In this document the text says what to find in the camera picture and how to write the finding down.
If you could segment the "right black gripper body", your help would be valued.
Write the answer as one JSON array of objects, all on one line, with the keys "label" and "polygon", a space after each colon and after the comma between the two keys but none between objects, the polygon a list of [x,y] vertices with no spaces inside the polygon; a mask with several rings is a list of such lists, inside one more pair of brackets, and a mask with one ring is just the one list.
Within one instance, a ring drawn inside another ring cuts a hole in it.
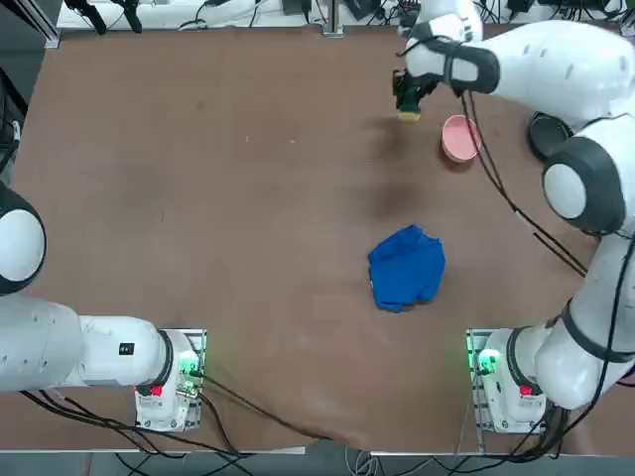
[{"label": "right black gripper body", "polygon": [[413,77],[406,69],[394,70],[394,97],[397,102],[420,102],[434,92],[437,83]]}]

